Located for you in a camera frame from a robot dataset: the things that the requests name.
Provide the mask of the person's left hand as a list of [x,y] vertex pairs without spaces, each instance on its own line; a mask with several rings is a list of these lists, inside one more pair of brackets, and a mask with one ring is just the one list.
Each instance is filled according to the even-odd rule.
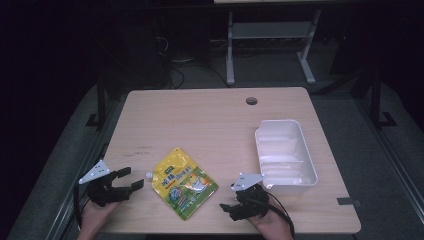
[[77,240],[95,240],[109,216],[119,205],[119,202],[114,202],[101,207],[89,200],[82,212],[82,223]]

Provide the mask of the black metal stand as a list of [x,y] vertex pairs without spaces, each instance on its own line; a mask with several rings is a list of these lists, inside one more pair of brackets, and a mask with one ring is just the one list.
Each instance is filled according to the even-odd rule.
[[89,127],[95,127],[97,131],[100,131],[106,120],[106,95],[104,87],[104,79],[102,75],[99,75],[96,82],[96,93],[97,93],[97,112],[89,116],[86,125]]
[[395,127],[397,123],[389,112],[381,112],[381,79],[376,69],[372,70],[370,118],[373,125],[381,130],[383,127]]

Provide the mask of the white plastic bin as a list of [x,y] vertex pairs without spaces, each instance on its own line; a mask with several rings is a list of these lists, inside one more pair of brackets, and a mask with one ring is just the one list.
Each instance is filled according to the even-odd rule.
[[263,120],[255,131],[255,141],[265,189],[273,194],[302,195],[318,183],[297,121]]

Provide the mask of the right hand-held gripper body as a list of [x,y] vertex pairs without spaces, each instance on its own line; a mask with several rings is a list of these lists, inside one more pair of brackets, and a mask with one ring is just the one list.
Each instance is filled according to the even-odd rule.
[[264,216],[268,212],[269,197],[261,186],[264,179],[263,174],[240,173],[238,179],[231,185],[231,190],[236,193],[238,205],[235,206],[239,207],[236,212],[241,215],[241,220]]

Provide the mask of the yellow green spouted pouch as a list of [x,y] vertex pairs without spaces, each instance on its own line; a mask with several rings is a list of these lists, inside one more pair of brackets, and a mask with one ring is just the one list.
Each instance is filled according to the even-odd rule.
[[146,174],[153,190],[183,220],[215,193],[218,184],[181,148],[174,148]]

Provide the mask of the white metal table frame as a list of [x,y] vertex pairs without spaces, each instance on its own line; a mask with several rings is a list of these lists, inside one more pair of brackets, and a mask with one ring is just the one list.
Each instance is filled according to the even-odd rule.
[[309,66],[307,57],[318,26],[321,10],[318,9],[310,21],[297,22],[253,22],[238,23],[233,21],[233,13],[228,17],[226,82],[235,84],[233,41],[246,39],[303,39],[304,47],[297,52],[298,62],[308,84],[314,85],[316,80]]

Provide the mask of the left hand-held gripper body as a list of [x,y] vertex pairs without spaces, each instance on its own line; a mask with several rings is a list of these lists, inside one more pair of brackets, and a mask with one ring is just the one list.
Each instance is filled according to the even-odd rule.
[[101,207],[107,203],[128,200],[133,192],[131,187],[112,186],[112,182],[118,178],[117,171],[111,171],[103,160],[99,160],[79,179],[78,184],[87,184],[88,198]]

